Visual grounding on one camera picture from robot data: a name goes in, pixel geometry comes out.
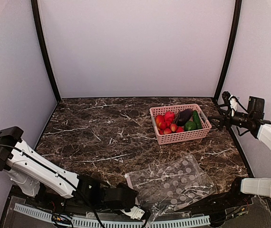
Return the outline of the purple eggplant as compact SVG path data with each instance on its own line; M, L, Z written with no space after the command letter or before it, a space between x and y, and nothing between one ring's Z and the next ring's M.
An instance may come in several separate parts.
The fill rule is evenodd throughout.
M191 119L192 114L193 110L190 108L181 111L178 115L177 126L184 126Z

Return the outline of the clear zip top bag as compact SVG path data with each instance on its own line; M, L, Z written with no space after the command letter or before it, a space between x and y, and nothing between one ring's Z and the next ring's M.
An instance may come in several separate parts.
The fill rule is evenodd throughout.
M138 203L151 213L148 223L184 209L216 192L216 186L193 155L125 174L138 192Z

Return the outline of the red lychee bunch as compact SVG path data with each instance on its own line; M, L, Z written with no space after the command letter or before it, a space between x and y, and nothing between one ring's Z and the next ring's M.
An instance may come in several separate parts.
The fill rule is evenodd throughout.
M157 125L157 128L160 135L184 132L183 127L177 126L176 124L168 121L160 122Z

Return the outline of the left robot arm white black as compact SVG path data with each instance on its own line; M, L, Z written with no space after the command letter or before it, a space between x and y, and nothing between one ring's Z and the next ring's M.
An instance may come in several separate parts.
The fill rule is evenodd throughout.
M5 171L40 207L50 204L46 188L92 210L129 212L136 206L137 191L123 183L112 188L104 181L56 166L35 152L22 139L23 133L17 126L0 130L0 171Z

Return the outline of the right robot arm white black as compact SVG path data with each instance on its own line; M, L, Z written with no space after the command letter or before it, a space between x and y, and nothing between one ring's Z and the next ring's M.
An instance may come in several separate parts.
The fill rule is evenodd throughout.
M239 136L251 133L271 151L271 121L264 120L265 100L250 96L248 107L244 108L239 99L229 92L225 91L222 97L223 104L217 105L220 115L210 116L208 120L219 130L235 126ZM230 206L238 205L245 194L271 199L271 178L236 178L232 188L226 195Z

